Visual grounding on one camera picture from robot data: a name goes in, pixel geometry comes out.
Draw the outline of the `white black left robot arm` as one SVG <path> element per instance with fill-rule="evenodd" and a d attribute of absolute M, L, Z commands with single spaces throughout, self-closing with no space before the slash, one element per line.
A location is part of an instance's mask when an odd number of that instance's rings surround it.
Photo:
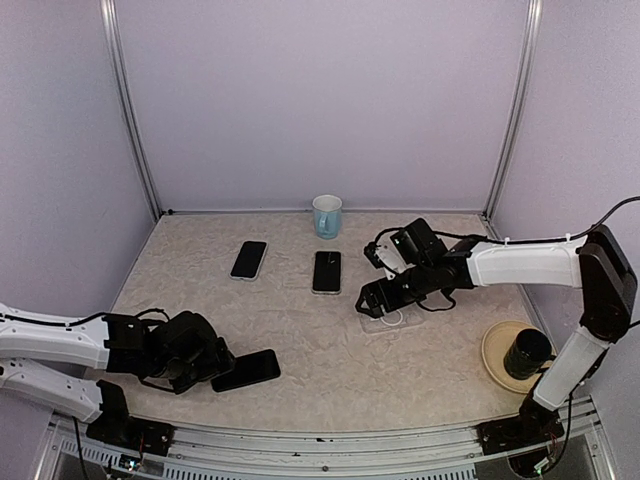
<path fill-rule="evenodd" d="M 66 363 L 132 375 L 150 388 L 182 394 L 233 370 L 236 359 L 203 316 L 160 308 L 85 318 L 1 308 L 1 387 L 84 423 L 100 416 L 102 430 L 121 445 L 140 434 L 123 391 L 109 382 L 51 368 Z"/>

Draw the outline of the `light blue ceramic mug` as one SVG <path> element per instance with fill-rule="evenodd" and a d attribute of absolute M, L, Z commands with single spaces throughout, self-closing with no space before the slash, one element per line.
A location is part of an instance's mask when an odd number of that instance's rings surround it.
<path fill-rule="evenodd" d="M 317 196 L 312 201 L 315 233 L 330 240 L 338 236 L 341 229 L 342 200 L 331 194 Z"/>

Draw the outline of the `right aluminium corner post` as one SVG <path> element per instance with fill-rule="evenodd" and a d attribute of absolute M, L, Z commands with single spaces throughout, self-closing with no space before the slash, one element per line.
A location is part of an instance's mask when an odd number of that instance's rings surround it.
<path fill-rule="evenodd" d="M 506 130 L 499 152 L 498 164 L 483 210 L 483 216 L 488 222 L 491 222 L 496 215 L 512 163 L 513 152 L 516 146 L 522 116 L 525 111 L 529 81 L 534 66 L 542 12 L 542 0 L 530 0 L 528 2 L 522 47 Z"/>

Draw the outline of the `aluminium corner post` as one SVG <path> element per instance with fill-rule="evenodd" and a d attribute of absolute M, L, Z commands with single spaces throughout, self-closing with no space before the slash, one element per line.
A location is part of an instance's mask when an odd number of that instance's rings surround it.
<path fill-rule="evenodd" d="M 133 153 L 134 165 L 150 214 L 153 220 L 157 222 L 161 218 L 163 210 L 146 158 L 146 152 L 142 143 L 134 103 L 129 88 L 124 50 L 118 25 L 116 2 L 113 0 L 102 0 L 100 2 L 100 11 L 112 70 L 116 81 L 117 96 Z"/>
<path fill-rule="evenodd" d="M 498 164 L 483 210 L 483 216 L 488 222 L 491 222 L 496 215 L 512 163 L 513 152 L 516 146 L 522 116 L 525 111 L 529 81 L 534 66 L 542 12 L 542 0 L 530 0 L 528 2 L 522 47 L 506 130 L 499 152 Z"/>

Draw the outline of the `aluminium front rail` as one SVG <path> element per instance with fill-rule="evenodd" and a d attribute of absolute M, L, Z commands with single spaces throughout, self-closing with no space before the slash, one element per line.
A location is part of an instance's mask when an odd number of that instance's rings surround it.
<path fill-rule="evenodd" d="M 33 479 L 481 479 L 489 467 L 511 477 L 518 457 L 558 452 L 549 479 L 614 479 L 606 436 L 588 397 L 560 410 L 561 439 L 489 452 L 476 424 L 375 432 L 254 431 L 182 424 L 155 454 L 74 434 L 53 416 Z"/>

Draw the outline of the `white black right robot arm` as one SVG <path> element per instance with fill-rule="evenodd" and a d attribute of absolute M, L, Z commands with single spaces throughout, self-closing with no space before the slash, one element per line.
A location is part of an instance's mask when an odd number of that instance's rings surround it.
<path fill-rule="evenodd" d="M 603 224 L 560 239 L 510 242 L 464 235 L 453 247 L 447 247 L 422 218 L 387 232 L 396 254 L 387 255 L 376 241 L 364 249 L 371 264 L 387 273 L 363 286 L 355 305 L 357 312 L 373 319 L 417 304 L 434 292 L 448 296 L 458 289 L 501 284 L 581 290 L 579 325 L 529 395 L 537 405 L 511 423 L 512 436 L 520 443 L 531 444 L 549 429 L 548 411 L 564 403 L 631 327 L 637 276 Z"/>

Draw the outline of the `left aluminium corner post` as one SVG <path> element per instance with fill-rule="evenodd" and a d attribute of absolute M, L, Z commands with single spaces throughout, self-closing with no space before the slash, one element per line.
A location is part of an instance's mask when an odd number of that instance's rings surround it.
<path fill-rule="evenodd" d="M 146 152 L 142 143 L 134 103 L 129 88 L 124 50 L 118 25 L 116 2 L 113 0 L 102 0 L 100 2 L 100 11 L 112 70 L 116 81 L 117 96 L 133 153 L 134 165 L 150 214 L 153 220 L 157 222 L 161 218 L 163 210 L 146 158 Z"/>

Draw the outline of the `dark green mug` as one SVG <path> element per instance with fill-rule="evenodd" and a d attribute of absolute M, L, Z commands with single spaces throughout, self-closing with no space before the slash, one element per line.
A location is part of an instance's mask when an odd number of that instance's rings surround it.
<path fill-rule="evenodd" d="M 533 328 L 521 330 L 503 359 L 506 373 L 516 380 L 526 380 L 547 362 L 555 359 L 552 345 L 544 333 Z"/>

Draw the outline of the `beige round plate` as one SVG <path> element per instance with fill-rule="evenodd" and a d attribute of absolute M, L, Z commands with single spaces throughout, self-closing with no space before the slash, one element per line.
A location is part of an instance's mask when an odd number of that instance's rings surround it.
<path fill-rule="evenodd" d="M 485 332 L 481 343 L 482 360 L 491 378 L 504 389 L 522 395 L 527 394 L 540 378 L 539 368 L 531 377 L 518 380 L 507 373 L 504 358 L 517 335 L 526 329 L 540 332 L 539 329 L 523 322 L 499 322 Z"/>

